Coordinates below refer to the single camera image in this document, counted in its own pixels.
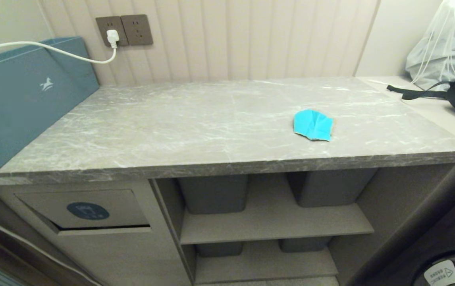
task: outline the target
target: gray storage bin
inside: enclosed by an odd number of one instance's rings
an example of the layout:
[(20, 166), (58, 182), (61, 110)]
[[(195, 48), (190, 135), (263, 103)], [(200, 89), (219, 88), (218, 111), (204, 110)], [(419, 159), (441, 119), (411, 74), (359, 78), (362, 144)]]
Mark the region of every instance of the gray storage bin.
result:
[(321, 251), (331, 239), (331, 236), (279, 239), (279, 247), (283, 252)]
[(235, 213), (245, 209), (248, 175), (179, 178), (191, 214)]
[(204, 243), (195, 248), (200, 257), (235, 256), (242, 253), (243, 242)]
[(289, 186), (304, 208), (349, 205), (376, 173), (377, 168), (290, 172)]

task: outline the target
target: white plastic bag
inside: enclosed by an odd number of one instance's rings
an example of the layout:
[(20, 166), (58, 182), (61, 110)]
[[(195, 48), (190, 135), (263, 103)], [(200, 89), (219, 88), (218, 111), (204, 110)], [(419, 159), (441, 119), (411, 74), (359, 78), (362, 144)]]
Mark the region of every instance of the white plastic bag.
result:
[[(425, 35), (407, 56), (406, 71), (422, 89), (455, 81), (455, 0), (443, 0)], [(432, 90), (447, 89), (444, 84)]]

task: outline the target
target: white plug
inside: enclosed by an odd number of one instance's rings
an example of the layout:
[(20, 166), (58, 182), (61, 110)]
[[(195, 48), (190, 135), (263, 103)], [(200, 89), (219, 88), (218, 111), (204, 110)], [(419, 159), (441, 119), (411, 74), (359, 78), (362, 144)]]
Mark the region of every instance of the white plug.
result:
[(118, 31), (108, 30), (106, 34), (108, 34), (108, 42), (111, 44), (111, 47), (113, 49), (116, 49), (117, 48), (116, 42), (120, 40), (120, 36), (118, 36)]

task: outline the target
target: white sticker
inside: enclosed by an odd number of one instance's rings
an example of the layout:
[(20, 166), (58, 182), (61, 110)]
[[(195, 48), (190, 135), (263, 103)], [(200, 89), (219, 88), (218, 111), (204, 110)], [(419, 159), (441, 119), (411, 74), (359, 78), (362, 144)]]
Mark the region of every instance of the white sticker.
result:
[(451, 260), (442, 261), (423, 274), (431, 286), (447, 286), (455, 283), (455, 266)]

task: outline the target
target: socket panel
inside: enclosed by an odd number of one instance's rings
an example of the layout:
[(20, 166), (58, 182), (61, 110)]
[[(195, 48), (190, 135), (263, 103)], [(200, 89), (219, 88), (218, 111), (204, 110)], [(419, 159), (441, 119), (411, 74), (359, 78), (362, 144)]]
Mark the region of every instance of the socket panel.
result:
[(111, 44), (108, 42), (108, 36), (106, 32), (111, 29), (114, 29), (118, 32), (118, 36), (120, 37), (120, 40), (117, 42), (118, 46), (129, 45), (127, 36), (125, 35), (125, 29), (123, 28), (122, 19), (119, 16), (99, 17), (95, 18), (95, 21), (97, 21), (100, 35), (102, 36), (102, 40), (107, 47), (111, 47)]
[(129, 45), (152, 45), (153, 38), (147, 15), (121, 16)]

